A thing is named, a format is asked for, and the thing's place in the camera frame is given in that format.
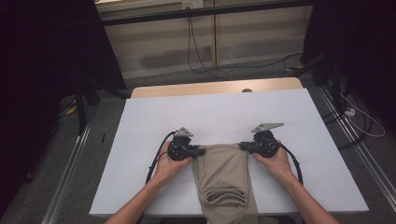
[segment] gray carpet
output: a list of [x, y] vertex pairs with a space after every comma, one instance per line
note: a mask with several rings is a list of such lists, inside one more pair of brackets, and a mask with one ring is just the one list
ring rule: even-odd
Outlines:
[[[286, 61], [287, 66], [297, 65], [298, 56]], [[241, 63], [238, 65], [261, 65], [267, 62]], [[278, 63], [268, 67], [255, 68], [225, 68], [212, 71], [216, 76], [226, 77], [231, 80], [254, 79], [289, 76], [284, 73], [284, 64]], [[196, 74], [192, 71], [183, 71], [173, 74], [162, 74], [156, 77], [142, 77], [126, 80], [128, 91], [139, 86], [154, 86], [180, 83], [197, 83], [208, 81], [221, 81], [219, 78], [208, 74]], [[318, 112], [325, 115], [330, 112], [314, 87], [311, 77], [301, 77], [303, 85], [308, 88]], [[87, 105], [88, 111], [96, 110], [93, 118], [91, 132], [82, 151], [78, 166], [67, 191], [64, 204], [57, 219], [57, 223], [104, 223], [98, 217], [90, 217], [88, 212], [96, 192], [98, 182], [106, 165], [106, 158], [111, 149], [114, 135], [120, 122], [124, 101], [113, 96], [99, 92], [102, 98], [99, 106]], [[329, 132], [337, 146], [343, 146], [348, 141], [337, 122], [327, 125]], [[77, 140], [78, 118], [77, 114], [59, 119], [58, 127], [48, 144], [46, 153], [33, 171], [34, 179], [21, 186], [18, 195], [9, 206], [0, 224], [5, 223], [41, 223], [56, 190], [58, 182], [67, 164], [71, 151]], [[396, 180], [396, 141], [395, 133], [387, 130], [382, 138], [366, 137], [364, 144], [370, 149], [377, 162], [394, 183]], [[365, 168], [353, 147], [340, 151], [346, 165], [349, 167], [370, 211], [366, 213], [336, 215], [342, 223], [396, 223], [396, 213], [392, 210], [387, 199], [382, 194], [377, 184]], [[159, 218], [146, 217], [143, 223], [160, 223]], [[201, 218], [168, 218], [167, 223], [204, 223]]]

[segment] person's right hand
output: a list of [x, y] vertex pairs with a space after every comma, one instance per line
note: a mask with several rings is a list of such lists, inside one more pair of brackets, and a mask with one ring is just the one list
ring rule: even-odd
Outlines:
[[286, 181], [291, 178], [296, 178], [290, 168], [288, 153], [283, 148], [280, 148], [271, 158], [264, 158], [257, 153], [253, 153], [253, 157], [263, 163], [271, 174], [283, 184], [286, 184]]

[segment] hand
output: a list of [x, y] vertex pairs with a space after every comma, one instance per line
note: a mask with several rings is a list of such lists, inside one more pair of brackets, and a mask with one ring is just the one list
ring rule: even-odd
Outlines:
[[272, 158], [264, 158], [260, 154], [253, 153], [254, 159], [263, 163], [271, 174], [280, 182], [285, 184], [290, 178], [295, 178], [291, 171], [288, 153], [285, 149], [280, 148]]
[[169, 144], [170, 142], [166, 142], [161, 149], [161, 157], [158, 159], [157, 169], [155, 170], [155, 174], [153, 177], [153, 179], [157, 179], [158, 181], [160, 181], [162, 186], [166, 185], [181, 168], [185, 167], [193, 161], [193, 158], [191, 157], [188, 157], [183, 161], [172, 161], [167, 153]]

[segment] white cable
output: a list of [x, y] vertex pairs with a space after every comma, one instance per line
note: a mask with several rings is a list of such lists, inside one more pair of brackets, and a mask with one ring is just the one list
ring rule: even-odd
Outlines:
[[376, 121], [375, 119], [373, 119], [372, 117], [370, 117], [368, 114], [366, 114], [366, 113], [364, 113], [363, 111], [361, 111], [357, 106], [355, 106], [355, 105], [353, 105], [352, 103], [350, 103], [350, 102], [348, 101], [348, 99], [347, 99], [343, 94], [341, 94], [341, 96], [342, 96], [350, 105], [352, 105], [355, 109], [359, 110], [363, 115], [365, 115], [365, 116], [367, 116], [368, 118], [370, 118], [371, 120], [373, 120], [373, 121], [382, 129], [383, 133], [380, 134], [380, 135], [375, 135], [375, 134], [367, 133], [366, 131], [364, 131], [364, 130], [362, 130], [361, 128], [359, 128], [358, 125], [356, 125], [356, 124], [352, 121], [352, 119], [350, 118], [350, 116], [348, 116], [348, 117], [349, 117], [349, 121], [350, 121], [350, 123], [353, 124], [353, 126], [355, 126], [357, 129], [359, 129], [361, 132], [363, 132], [363, 133], [365, 133], [365, 134], [367, 134], [367, 135], [370, 135], [370, 136], [372, 136], [372, 137], [382, 137], [382, 136], [385, 135], [385, 129], [384, 129], [384, 127], [382, 127], [382, 125], [381, 125], [378, 121]]

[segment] folded cloth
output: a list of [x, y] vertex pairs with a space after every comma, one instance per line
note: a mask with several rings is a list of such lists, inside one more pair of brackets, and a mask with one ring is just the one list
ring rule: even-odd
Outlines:
[[256, 201], [248, 173], [248, 153], [238, 144], [205, 146], [192, 163], [207, 224], [257, 224]]

